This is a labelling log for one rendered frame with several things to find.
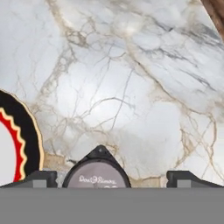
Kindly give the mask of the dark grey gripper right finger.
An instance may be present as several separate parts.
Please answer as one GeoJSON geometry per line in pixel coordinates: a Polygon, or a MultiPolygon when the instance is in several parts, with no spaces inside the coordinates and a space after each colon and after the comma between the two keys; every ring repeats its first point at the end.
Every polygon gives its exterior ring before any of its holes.
{"type": "Polygon", "coordinates": [[[166,178],[167,188],[223,188],[223,185],[217,185],[215,183],[200,179],[190,171],[168,171],[166,173],[166,178]]]}

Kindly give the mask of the black-rimmed grey-lid yogurt container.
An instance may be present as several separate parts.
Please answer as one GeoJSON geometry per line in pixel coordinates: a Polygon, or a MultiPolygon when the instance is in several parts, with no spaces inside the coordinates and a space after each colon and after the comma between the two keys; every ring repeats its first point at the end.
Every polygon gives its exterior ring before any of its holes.
{"type": "Polygon", "coordinates": [[[124,169],[104,145],[98,145],[75,164],[62,184],[63,188],[131,188],[124,169]]]}

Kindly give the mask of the black red white plate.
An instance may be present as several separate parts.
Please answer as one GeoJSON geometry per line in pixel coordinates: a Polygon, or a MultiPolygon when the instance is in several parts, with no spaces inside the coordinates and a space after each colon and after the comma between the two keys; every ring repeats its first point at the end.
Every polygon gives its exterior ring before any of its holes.
{"type": "Polygon", "coordinates": [[[0,89],[0,186],[43,169],[42,136],[35,117],[14,94],[0,89]]]}

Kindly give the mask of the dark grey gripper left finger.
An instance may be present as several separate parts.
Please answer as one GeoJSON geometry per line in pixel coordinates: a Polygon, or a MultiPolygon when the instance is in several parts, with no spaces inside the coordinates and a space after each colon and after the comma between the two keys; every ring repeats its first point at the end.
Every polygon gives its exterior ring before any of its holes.
{"type": "Polygon", "coordinates": [[[35,171],[23,180],[1,185],[1,188],[57,188],[56,171],[35,171]]]}

